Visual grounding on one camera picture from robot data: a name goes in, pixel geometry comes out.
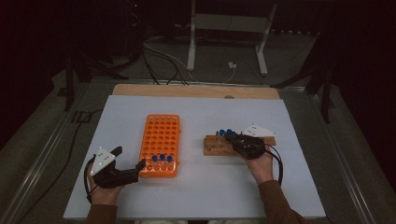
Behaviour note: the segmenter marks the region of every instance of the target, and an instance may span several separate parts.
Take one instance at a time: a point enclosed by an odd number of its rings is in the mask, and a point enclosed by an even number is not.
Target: person's left hand
[[[90,181],[90,189],[92,191],[92,204],[116,205],[123,186],[115,187],[114,189],[102,189],[101,187],[97,186],[93,180],[93,177],[90,175],[92,165],[93,163],[88,167],[87,172],[87,177]]]

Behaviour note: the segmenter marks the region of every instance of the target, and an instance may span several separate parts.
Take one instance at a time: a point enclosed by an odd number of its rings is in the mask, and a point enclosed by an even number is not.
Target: long sleeve
[[[117,221],[117,206],[92,204],[87,216],[88,224],[106,223],[115,224]]]
[[[261,183],[259,191],[269,224],[307,223],[303,217],[291,210],[276,180]]]

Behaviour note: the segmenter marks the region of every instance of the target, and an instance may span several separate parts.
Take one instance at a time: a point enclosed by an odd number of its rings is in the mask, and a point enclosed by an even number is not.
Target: person's right hand
[[[274,179],[273,157],[269,153],[265,152],[258,159],[246,160],[246,162],[251,174],[256,179],[257,185]]]

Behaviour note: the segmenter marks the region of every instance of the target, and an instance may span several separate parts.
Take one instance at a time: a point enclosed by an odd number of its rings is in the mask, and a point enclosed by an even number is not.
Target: wooden block
[[[237,156],[233,146],[226,142],[225,139],[218,141],[218,135],[207,135],[204,139],[204,155],[206,156]],[[273,136],[263,137],[265,144],[274,146],[276,144]]]

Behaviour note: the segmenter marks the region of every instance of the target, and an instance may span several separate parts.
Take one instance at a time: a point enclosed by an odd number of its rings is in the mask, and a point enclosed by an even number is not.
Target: dark background
[[[113,10],[90,7],[90,1],[67,5],[64,1],[1,1],[1,141],[0,147],[21,127],[52,90],[51,78],[64,70],[64,49],[68,40],[88,54],[120,54],[118,36],[129,35],[125,24],[104,22],[108,15],[122,15],[120,1],[107,6]],[[198,1],[197,9],[240,15],[260,14],[238,6],[238,1]],[[158,35],[177,34],[174,24],[190,22],[190,1],[134,1],[142,22]],[[378,163],[396,188],[392,177],[396,158],[391,141],[395,126],[394,54],[396,48],[396,8],[390,1],[282,1],[273,22],[273,32],[292,31],[318,35],[304,68],[326,63],[355,120],[361,127]],[[112,33],[104,32],[114,29]]]

